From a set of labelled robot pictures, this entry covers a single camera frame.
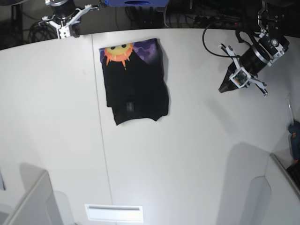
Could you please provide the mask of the black keyboard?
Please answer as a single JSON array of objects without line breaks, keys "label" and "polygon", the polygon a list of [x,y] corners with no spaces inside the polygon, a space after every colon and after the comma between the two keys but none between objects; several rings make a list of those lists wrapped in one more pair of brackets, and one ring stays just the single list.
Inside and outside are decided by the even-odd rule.
[{"label": "black keyboard", "polygon": [[287,168],[287,172],[298,188],[300,188],[300,163],[296,163]]}]

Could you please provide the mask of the blue glue gun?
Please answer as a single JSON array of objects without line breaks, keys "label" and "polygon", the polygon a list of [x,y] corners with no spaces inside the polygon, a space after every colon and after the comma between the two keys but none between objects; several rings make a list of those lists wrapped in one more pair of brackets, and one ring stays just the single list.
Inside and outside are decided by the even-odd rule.
[{"label": "blue glue gun", "polygon": [[294,120],[288,127],[288,131],[291,134],[290,144],[292,150],[292,157],[294,160],[300,159],[300,123]]}]

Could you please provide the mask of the blue box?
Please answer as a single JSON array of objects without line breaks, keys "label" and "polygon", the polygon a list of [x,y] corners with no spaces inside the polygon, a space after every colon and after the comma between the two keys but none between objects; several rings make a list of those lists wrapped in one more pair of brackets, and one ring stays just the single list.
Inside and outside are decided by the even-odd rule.
[{"label": "blue box", "polygon": [[111,7],[165,7],[169,0],[104,0]]}]

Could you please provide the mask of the black T-shirt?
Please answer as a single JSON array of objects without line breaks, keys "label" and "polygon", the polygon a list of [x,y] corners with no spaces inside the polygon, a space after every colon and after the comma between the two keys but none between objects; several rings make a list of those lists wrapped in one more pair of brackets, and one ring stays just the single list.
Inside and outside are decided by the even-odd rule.
[{"label": "black T-shirt", "polygon": [[106,105],[116,125],[136,119],[159,120],[169,113],[162,51],[156,38],[99,50]]}]

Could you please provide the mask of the white label plate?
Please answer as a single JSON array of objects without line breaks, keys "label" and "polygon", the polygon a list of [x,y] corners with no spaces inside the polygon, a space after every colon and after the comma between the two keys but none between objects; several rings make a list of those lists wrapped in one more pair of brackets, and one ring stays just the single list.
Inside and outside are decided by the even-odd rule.
[{"label": "white label plate", "polygon": [[85,204],[88,220],[114,223],[143,223],[142,206]]}]

